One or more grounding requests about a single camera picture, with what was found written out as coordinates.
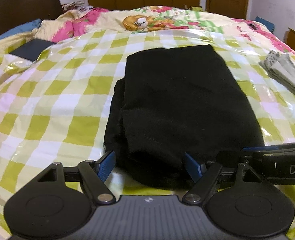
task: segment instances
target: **black object on blanket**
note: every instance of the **black object on blanket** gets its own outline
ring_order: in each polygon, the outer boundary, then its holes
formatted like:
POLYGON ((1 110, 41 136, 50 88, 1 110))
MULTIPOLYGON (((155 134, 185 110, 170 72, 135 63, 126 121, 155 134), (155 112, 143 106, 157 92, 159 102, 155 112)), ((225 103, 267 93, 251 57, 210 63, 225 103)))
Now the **black object on blanket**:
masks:
POLYGON ((210 45, 130 55, 114 91, 105 147, 143 184, 185 183, 184 152, 201 163, 264 146, 246 95, 210 45))
POLYGON ((21 58, 25 58, 30 61, 35 61, 38 59, 43 50, 45 50, 53 44, 56 43, 52 41, 34 39, 11 51, 10 54, 21 58))

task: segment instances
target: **bed sheet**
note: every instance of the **bed sheet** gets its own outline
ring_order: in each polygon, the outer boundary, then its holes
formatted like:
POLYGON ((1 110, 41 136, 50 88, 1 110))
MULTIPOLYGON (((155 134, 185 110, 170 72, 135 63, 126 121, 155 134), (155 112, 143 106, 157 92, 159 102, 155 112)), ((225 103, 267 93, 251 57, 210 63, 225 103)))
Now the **bed sheet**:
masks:
MULTIPOLYGON (((6 200, 43 168, 56 161, 75 166, 104 154, 104 131, 114 85, 124 76, 126 57, 141 50, 212 45, 247 95, 265 144, 295 142, 295 96, 270 79, 258 65, 270 50, 277 50, 268 38, 246 29, 246 23, 236 23, 227 17, 184 10, 177 14, 173 9, 160 14, 164 13, 211 26, 132 33, 125 28, 111 30, 106 25, 105 29, 92 30, 49 47, 33 63, 6 54, 9 49, 0 53, 3 228, 7 229, 3 217, 6 200), (237 26, 246 29, 250 39, 240 35, 237 26)), ((295 54, 289 54, 295 64, 295 54)), ((183 194, 140 185, 118 169, 106 183, 116 196, 183 194)), ((76 183, 68 186, 79 189, 76 183)), ((278 187, 295 204, 295 186, 278 187)), ((295 239, 295 220, 288 236, 295 239)))

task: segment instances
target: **folded black pants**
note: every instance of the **folded black pants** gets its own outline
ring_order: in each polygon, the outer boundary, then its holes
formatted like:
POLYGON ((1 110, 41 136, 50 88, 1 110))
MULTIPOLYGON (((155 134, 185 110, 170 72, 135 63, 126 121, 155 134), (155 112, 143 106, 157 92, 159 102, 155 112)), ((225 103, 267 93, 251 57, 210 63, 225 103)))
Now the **folded black pants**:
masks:
POLYGON ((105 147, 144 184, 185 178, 184 152, 206 161, 220 150, 264 146, 246 95, 210 45, 130 55, 114 91, 105 147))

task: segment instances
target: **black folded clothing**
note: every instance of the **black folded clothing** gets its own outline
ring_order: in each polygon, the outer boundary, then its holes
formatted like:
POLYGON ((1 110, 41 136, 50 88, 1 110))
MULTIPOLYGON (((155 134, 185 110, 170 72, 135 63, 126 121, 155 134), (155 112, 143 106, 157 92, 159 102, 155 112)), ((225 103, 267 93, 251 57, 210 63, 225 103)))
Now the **black folded clothing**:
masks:
POLYGON ((185 181, 184 152, 201 162, 221 150, 264 146, 246 95, 210 45, 130 55, 114 91, 106 150, 149 186, 185 181))
POLYGON ((35 61, 38 59, 43 50, 45 50, 53 44, 56 43, 52 41, 34 39, 11 51, 10 54, 21 58, 25 58, 30 61, 35 61))

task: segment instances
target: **blue pillow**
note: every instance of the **blue pillow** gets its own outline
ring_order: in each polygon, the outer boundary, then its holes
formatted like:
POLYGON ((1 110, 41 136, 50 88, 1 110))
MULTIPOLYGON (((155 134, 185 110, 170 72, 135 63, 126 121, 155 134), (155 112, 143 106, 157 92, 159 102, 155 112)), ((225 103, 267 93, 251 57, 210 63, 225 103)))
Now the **blue pillow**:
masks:
POLYGON ((3 33, 2 35, 0 35, 0 40, 4 39, 6 37, 9 37, 11 35, 18 34, 18 33, 30 32, 34 28, 40 27, 41 22, 42 22, 41 19, 37 19, 37 20, 34 20, 32 22, 28 22, 28 23, 25 23, 25 24, 21 24, 21 25, 19 25, 17 27, 14 27, 13 29, 11 29, 11 30, 3 33))

